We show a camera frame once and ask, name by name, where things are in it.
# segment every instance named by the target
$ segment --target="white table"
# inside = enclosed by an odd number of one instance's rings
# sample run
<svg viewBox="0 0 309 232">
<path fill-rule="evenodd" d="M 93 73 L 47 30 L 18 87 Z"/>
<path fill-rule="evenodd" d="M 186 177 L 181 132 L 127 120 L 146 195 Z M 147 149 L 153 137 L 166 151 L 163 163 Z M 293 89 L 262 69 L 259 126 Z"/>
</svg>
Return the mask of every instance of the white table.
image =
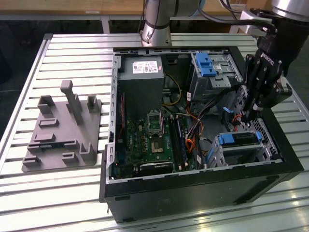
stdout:
<svg viewBox="0 0 309 232">
<path fill-rule="evenodd" d="M 238 46 L 242 55 L 256 51 L 252 37 L 239 34 L 173 34 L 174 46 Z M 253 203 L 159 217 L 117 225 L 107 205 L 98 202 L 102 150 L 107 143 L 112 49 L 140 46 L 137 34 L 54 35 L 42 42 L 33 67 L 0 142 L 0 231 L 282 231 L 309 224 L 309 114 L 297 95 L 273 112 L 305 172 L 281 183 Z M 41 95 L 64 100 L 59 86 L 73 81 L 82 100 L 102 100 L 98 161 L 93 167 L 52 173 L 23 173 L 39 115 Z"/>
</svg>

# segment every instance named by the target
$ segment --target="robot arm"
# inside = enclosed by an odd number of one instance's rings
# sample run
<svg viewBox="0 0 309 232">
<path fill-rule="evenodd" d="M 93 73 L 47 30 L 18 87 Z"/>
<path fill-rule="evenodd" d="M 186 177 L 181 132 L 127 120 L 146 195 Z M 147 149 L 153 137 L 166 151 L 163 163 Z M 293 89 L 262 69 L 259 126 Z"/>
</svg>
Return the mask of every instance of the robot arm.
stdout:
<svg viewBox="0 0 309 232">
<path fill-rule="evenodd" d="M 306 0 L 273 0 L 273 11 L 251 9 L 241 19 L 261 19 L 275 25 L 276 31 L 243 26 L 246 33 L 262 35 L 256 54 L 247 55 L 245 65 L 248 98 L 242 121 L 248 122 L 263 108 L 271 108 L 292 94 L 285 77 L 309 35 L 309 2 Z"/>
<path fill-rule="evenodd" d="M 256 54 L 246 57 L 244 80 L 248 97 L 243 122 L 291 96 L 292 88 L 285 77 L 309 35 L 309 1 L 273 0 L 273 11 L 243 11 L 241 20 L 212 17 L 202 11 L 201 3 L 202 0 L 146 0 L 143 46 L 171 46 L 170 17 L 193 15 L 198 9 L 208 20 L 241 25 L 245 33 L 259 36 Z"/>
</svg>

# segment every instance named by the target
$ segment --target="cable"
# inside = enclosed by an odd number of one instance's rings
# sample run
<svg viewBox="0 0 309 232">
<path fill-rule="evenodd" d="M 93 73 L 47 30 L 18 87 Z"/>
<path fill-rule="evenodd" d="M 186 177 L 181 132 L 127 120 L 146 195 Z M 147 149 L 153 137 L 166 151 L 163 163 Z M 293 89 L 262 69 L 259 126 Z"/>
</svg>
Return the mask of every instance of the cable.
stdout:
<svg viewBox="0 0 309 232">
<path fill-rule="evenodd" d="M 209 138 L 200 138 L 200 140 L 205 140 L 205 141 L 209 142 L 210 144 L 212 144 L 212 140 L 210 140 Z"/>
<path fill-rule="evenodd" d="M 187 108 L 186 108 L 187 113 L 188 113 L 193 119 L 197 120 L 197 117 L 195 117 L 193 114 L 190 113 L 188 103 L 189 103 L 189 102 L 187 101 Z M 201 121 L 199 121 L 199 123 L 200 123 L 200 125 L 201 125 L 201 132 L 199 133 L 199 136 L 201 136 L 201 135 L 202 135 L 202 132 L 203 132 L 203 130 L 204 130 L 204 126 L 203 126 L 203 123 L 202 123 Z"/>
<path fill-rule="evenodd" d="M 227 5 L 223 2 L 223 0 L 220 0 L 221 4 L 231 13 L 233 19 L 237 20 L 235 12 L 233 12 L 233 9 L 231 8 L 229 0 L 226 0 Z"/>
<path fill-rule="evenodd" d="M 146 9 L 147 3 L 148 3 L 148 0 L 143 0 L 143 11 L 140 16 L 140 23 L 139 23 L 139 28 L 137 30 L 137 33 L 140 33 L 141 21 L 145 20 L 145 9 Z"/>
<path fill-rule="evenodd" d="M 195 132 L 198 130 L 198 123 L 201 121 L 201 119 L 204 117 L 208 111 L 214 107 L 220 99 L 227 94 L 228 92 L 235 91 L 239 88 L 239 85 L 233 86 L 230 89 L 224 89 L 219 94 L 214 96 L 208 103 L 205 104 L 204 108 L 201 110 L 201 112 L 197 116 L 197 122 L 193 125 L 193 127 L 188 132 L 188 139 L 192 138 L 192 136 L 195 134 Z"/>
<path fill-rule="evenodd" d="M 179 96 L 178 96 L 178 99 L 177 99 L 175 102 L 172 102 L 172 103 L 163 103 L 163 104 L 162 104 L 163 106 L 171 106 L 171 105 L 177 104 L 177 103 L 180 101 L 180 99 L 181 99 L 181 97 L 182 97 L 182 90 L 180 89 L 180 86 L 179 86 L 179 84 L 177 83 L 177 81 L 174 79 L 174 77 L 172 77 L 171 75 L 169 75 L 169 74 L 167 74 L 167 73 L 166 73 L 166 76 L 170 77 L 170 79 L 172 79 L 173 82 L 175 82 L 175 84 L 177 85 L 178 90 L 179 90 Z"/>
<path fill-rule="evenodd" d="M 226 8 L 229 12 L 241 14 L 241 11 L 234 10 L 234 9 L 231 7 L 231 4 L 230 4 L 230 1 L 229 1 L 229 0 L 226 0 L 226 3 L 225 3 L 223 0 L 219 0 L 219 1 L 220 1 L 220 3 L 224 6 L 224 8 Z"/>
<path fill-rule="evenodd" d="M 223 19 L 219 19 L 219 18 L 216 18 L 216 17 L 213 17 L 207 13 L 205 13 L 200 4 L 201 4 L 201 1 L 199 1 L 198 5 L 197 5 L 197 10 L 199 11 L 199 13 L 206 19 L 210 20 L 210 21 L 213 21 L 213 22 L 216 22 L 216 23 L 223 23 L 223 24 L 228 24 L 228 25 L 238 25 L 238 26 L 241 26 L 241 25 L 253 25 L 253 26 L 257 26 L 257 27 L 264 27 L 264 28 L 267 28 L 269 29 L 269 31 L 271 33 L 275 33 L 276 32 L 276 27 L 275 25 L 271 24 L 271 23 L 268 23 L 268 22 L 265 22 L 265 21 L 261 21 L 261 20 L 257 20 L 257 19 L 248 19 L 248 20 L 223 20 Z"/>
<path fill-rule="evenodd" d="M 0 93 L 7 93 L 7 92 L 21 92 L 21 89 L 10 89 L 10 90 L 0 91 Z"/>
<path fill-rule="evenodd" d="M 157 11 L 157 13 L 156 13 L 156 20 L 155 20 L 155 24 L 154 24 L 153 32 L 152 32 L 152 33 L 151 33 L 151 35 L 148 37 L 148 41 L 144 40 L 144 38 L 143 38 L 142 34 L 140 33 L 140 38 L 141 38 L 141 40 L 143 40 L 144 42 L 146 42 L 146 43 L 148 43 L 148 44 L 149 44 L 150 39 L 152 38 L 152 36 L 153 36 L 153 35 L 154 35 L 154 33 L 155 33 L 155 28 L 156 28 L 156 25 L 157 25 L 157 23 L 158 23 L 158 19 L 159 19 L 159 10 L 160 10 L 160 5 L 161 5 L 161 0 L 159 0 L 158 11 Z"/>
<path fill-rule="evenodd" d="M 241 115 L 235 115 L 235 117 L 233 118 L 233 120 L 232 120 L 232 124 L 234 124 L 234 122 L 236 121 L 236 119 L 237 118 L 241 118 Z M 237 129 L 237 125 L 234 125 L 234 131 L 238 131 L 238 129 Z"/>
</svg>

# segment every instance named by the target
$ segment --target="wooden table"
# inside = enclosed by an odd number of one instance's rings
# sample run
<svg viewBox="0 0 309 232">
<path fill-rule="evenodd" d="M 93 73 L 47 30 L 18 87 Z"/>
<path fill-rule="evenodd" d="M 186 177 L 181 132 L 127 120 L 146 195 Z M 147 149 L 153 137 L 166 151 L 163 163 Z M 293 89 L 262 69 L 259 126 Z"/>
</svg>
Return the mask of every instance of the wooden table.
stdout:
<svg viewBox="0 0 309 232">
<path fill-rule="evenodd" d="M 136 20 L 143 0 L 0 0 L 0 20 L 101 20 L 104 33 L 110 33 L 109 20 Z M 219 0 L 206 0 L 204 11 L 220 18 L 231 18 Z M 174 17 L 172 20 L 205 20 Z"/>
</svg>

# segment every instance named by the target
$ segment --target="aluminum extrusion table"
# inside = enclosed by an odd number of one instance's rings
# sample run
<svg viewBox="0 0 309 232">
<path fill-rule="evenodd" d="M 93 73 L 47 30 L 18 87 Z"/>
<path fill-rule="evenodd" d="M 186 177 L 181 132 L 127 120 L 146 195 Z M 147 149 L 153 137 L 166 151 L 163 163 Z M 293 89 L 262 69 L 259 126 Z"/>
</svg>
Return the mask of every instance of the aluminum extrusion table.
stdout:
<svg viewBox="0 0 309 232">
<path fill-rule="evenodd" d="M 174 46 L 238 46 L 256 51 L 246 35 L 173 34 Z M 273 108 L 305 171 L 271 189 L 253 203 L 116 224 L 107 205 L 98 202 L 102 150 L 107 143 L 112 49 L 140 46 L 137 34 L 53 35 L 34 60 L 0 143 L 0 231 L 283 231 L 309 224 L 309 114 L 297 95 Z M 70 171 L 37 174 L 21 171 L 41 95 L 65 99 L 59 86 L 71 79 L 84 100 L 103 102 L 97 164 Z"/>
</svg>

